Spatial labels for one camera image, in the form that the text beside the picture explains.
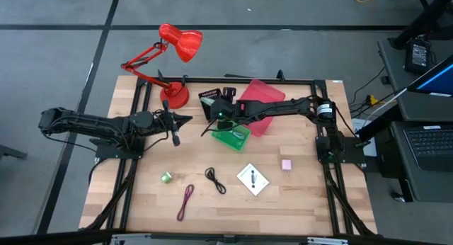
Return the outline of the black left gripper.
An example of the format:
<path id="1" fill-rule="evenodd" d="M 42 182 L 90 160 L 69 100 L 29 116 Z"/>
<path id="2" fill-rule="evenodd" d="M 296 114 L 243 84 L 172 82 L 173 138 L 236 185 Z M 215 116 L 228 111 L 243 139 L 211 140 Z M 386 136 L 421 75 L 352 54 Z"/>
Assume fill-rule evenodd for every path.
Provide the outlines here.
<path id="1" fill-rule="evenodd" d="M 178 136 L 178 130 L 192 120 L 193 117 L 190 115 L 179 115 L 175 112 L 169 111 L 169 102 L 164 100 L 162 102 L 163 108 L 154 112 L 155 117 L 161 123 L 164 132 L 167 135 L 172 136 L 172 142 L 175 147 L 180 145 L 180 138 Z"/>

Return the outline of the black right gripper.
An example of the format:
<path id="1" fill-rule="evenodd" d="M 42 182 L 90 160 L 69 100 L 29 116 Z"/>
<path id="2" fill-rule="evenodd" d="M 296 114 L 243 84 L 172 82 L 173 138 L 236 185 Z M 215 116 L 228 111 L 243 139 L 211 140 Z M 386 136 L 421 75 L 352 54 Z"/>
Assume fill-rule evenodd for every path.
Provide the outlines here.
<path id="1" fill-rule="evenodd" d="M 235 122 L 238 125 L 244 124 L 243 120 L 234 117 L 236 106 L 233 104 L 236 88 L 224 87 L 220 98 L 212 99 L 210 103 L 211 118 L 217 120 L 217 126 L 224 123 Z"/>

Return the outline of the white square card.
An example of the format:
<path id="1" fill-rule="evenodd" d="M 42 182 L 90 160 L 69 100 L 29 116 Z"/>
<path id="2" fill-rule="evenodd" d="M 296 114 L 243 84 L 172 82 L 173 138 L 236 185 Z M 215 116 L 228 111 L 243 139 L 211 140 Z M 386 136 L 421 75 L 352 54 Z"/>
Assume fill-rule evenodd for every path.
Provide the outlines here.
<path id="1" fill-rule="evenodd" d="M 246 165 L 236 177 L 254 196 L 269 184 L 267 178 L 253 164 Z"/>

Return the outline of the pink plastic bin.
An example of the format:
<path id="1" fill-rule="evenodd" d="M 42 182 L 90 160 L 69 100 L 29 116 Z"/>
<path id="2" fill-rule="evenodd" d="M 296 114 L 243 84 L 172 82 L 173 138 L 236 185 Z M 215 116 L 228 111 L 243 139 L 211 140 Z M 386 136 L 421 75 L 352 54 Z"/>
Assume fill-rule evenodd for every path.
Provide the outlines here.
<path id="1" fill-rule="evenodd" d="M 283 101 L 285 93 L 278 89 L 265 84 L 264 82 L 253 79 L 247 86 L 246 90 L 242 93 L 239 100 L 257 100 L 263 103 L 271 103 L 275 101 Z M 270 126 L 273 118 L 265 118 L 259 122 L 253 122 L 246 127 L 251 131 L 255 137 L 262 137 L 268 127 Z"/>

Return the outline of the black box with white insert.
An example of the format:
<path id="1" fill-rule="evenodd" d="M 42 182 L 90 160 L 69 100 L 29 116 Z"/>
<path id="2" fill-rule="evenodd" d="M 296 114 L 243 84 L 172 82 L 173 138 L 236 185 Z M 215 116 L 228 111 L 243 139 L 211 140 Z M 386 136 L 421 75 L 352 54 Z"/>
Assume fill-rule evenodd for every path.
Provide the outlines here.
<path id="1" fill-rule="evenodd" d="M 216 99 L 222 96 L 220 89 L 212 89 L 198 94 L 202 108 L 206 113 L 210 113 L 210 106 Z"/>

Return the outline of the red desk lamp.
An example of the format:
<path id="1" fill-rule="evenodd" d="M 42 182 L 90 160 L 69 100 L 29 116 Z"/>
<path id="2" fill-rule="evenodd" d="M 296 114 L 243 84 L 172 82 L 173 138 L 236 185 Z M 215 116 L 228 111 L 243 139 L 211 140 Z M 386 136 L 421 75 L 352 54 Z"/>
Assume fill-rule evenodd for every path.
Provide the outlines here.
<path id="1" fill-rule="evenodd" d="M 130 61 L 121 64 L 121 68 L 138 76 L 140 79 L 160 86 L 160 99 L 168 101 L 169 108 L 182 108 L 189 100 L 190 93 L 185 85 L 185 79 L 181 82 L 165 82 L 158 71 L 158 79 L 143 74 L 138 69 L 167 51 L 168 46 L 174 46 L 179 58 L 187 63 L 197 54 L 203 40 L 203 34 L 197 30 L 180 30 L 174 25 L 164 23 L 159 26 L 160 41 L 155 42 L 150 48 L 143 51 Z"/>

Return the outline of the white paper sheet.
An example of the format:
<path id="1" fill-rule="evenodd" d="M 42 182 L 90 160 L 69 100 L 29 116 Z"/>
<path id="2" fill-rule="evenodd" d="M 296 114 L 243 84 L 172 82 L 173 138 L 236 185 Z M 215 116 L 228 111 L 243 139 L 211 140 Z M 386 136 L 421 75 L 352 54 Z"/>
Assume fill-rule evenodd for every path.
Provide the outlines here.
<path id="1" fill-rule="evenodd" d="M 359 129 L 367 126 L 369 123 L 370 123 L 369 120 L 353 118 L 352 119 L 353 132 L 356 135 L 358 135 Z M 377 156 L 375 138 L 372 137 L 369 140 L 369 144 L 363 148 L 363 153 L 365 156 L 373 156 L 373 157 Z"/>

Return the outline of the black furniture foot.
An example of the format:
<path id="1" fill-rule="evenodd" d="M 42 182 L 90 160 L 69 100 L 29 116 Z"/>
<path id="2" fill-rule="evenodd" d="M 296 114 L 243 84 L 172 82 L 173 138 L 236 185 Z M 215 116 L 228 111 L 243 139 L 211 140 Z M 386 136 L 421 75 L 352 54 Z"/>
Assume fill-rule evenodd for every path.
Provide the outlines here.
<path id="1" fill-rule="evenodd" d="M 27 157 L 27 154 L 25 152 L 21 152 L 0 144 L 0 160 L 4 156 L 11 156 L 17 159 L 25 159 Z"/>

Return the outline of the black rig beam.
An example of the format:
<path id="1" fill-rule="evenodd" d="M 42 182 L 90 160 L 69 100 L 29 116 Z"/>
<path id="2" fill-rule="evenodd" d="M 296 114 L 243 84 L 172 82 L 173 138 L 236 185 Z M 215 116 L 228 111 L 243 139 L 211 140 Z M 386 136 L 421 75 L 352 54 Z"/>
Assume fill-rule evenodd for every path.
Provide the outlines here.
<path id="1" fill-rule="evenodd" d="M 422 241 L 390 239 L 382 236 L 360 236 L 337 234 L 331 237 L 274 236 L 235 234 L 167 234 L 167 233 L 124 233 L 121 229 L 82 230 L 51 234 L 33 234 L 16 237 L 0 237 L 0 245 L 93 245 L 109 241 L 135 239 L 182 239 L 220 241 L 233 244 L 241 241 L 297 242 L 303 245 L 444 245 Z"/>

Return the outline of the black power adapter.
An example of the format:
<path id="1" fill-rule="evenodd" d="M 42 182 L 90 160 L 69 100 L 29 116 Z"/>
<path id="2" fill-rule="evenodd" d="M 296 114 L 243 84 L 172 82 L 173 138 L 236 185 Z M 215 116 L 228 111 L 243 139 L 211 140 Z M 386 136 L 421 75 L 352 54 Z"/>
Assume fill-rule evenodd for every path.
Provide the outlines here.
<path id="1" fill-rule="evenodd" d="M 430 68 L 431 44 L 420 38 L 413 38 L 408 41 L 404 69 L 407 72 L 422 75 Z"/>

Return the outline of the black laptop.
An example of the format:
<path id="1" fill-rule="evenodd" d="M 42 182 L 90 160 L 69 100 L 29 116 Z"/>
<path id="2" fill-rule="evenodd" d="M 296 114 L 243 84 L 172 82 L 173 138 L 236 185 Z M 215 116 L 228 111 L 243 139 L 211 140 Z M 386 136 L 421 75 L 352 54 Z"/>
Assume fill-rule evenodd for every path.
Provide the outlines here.
<path id="1" fill-rule="evenodd" d="M 403 132 L 419 169 L 453 172 L 453 125 L 410 127 Z"/>

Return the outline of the monitor with blue screen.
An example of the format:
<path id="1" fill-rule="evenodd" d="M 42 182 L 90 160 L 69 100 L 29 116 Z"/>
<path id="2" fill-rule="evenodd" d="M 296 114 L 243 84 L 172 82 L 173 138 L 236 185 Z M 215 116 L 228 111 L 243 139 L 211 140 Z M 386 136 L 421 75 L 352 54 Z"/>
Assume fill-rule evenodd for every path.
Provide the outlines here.
<path id="1" fill-rule="evenodd" d="M 407 86 L 407 91 L 453 97 L 453 55 L 418 77 Z"/>

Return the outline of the dark grey desk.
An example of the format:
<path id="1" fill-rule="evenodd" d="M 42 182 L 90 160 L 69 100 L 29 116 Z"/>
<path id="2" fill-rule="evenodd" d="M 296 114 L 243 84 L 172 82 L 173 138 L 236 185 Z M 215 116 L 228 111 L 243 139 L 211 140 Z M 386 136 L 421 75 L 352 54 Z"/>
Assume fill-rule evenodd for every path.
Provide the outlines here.
<path id="1" fill-rule="evenodd" d="M 453 55 L 453 41 L 434 40 L 431 44 L 438 62 Z M 395 93 L 416 80 L 416 75 L 403 69 L 405 50 L 393 48 L 389 40 L 380 40 L 377 45 Z M 380 164 L 387 165 L 383 167 L 387 169 L 385 177 L 399 180 L 406 202 L 453 203 L 453 172 L 420 169 L 404 134 L 404 129 L 411 127 L 453 125 L 453 97 L 406 92 L 396 100 L 397 104 L 382 114 L 388 120 L 373 122 L 382 124 L 375 138 Z"/>

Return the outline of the black desk leg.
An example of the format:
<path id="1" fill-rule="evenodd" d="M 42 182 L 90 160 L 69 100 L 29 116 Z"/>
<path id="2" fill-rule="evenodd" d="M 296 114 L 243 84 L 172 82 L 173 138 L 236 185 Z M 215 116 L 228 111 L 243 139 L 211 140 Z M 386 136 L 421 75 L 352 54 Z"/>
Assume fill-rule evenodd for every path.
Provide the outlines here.
<path id="1" fill-rule="evenodd" d="M 435 22 L 441 15 L 445 6 L 451 0 L 433 0 L 431 4 L 405 29 L 397 38 L 389 38 L 390 45 L 395 49 L 404 48 L 406 43 L 414 37 L 424 34 L 423 27 Z"/>

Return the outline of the black table frame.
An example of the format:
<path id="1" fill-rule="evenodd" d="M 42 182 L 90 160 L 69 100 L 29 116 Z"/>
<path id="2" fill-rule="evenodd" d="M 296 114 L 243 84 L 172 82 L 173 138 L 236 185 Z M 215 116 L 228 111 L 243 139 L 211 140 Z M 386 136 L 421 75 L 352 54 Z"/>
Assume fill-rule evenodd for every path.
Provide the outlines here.
<path id="1" fill-rule="evenodd" d="M 247 79 L 189 79 L 190 100 L 178 113 L 193 117 L 175 147 L 165 135 L 150 137 L 138 161 L 126 221 L 129 232 L 170 234 L 307 234 L 333 232 L 328 196 L 315 148 L 316 126 L 300 115 L 274 118 L 262 137 L 236 151 L 205 132 L 198 94 L 225 86 L 242 93 Z M 283 171 L 281 161 L 292 161 Z M 269 181 L 254 196 L 236 175 L 253 164 Z M 161 180 L 173 174 L 170 183 Z"/>

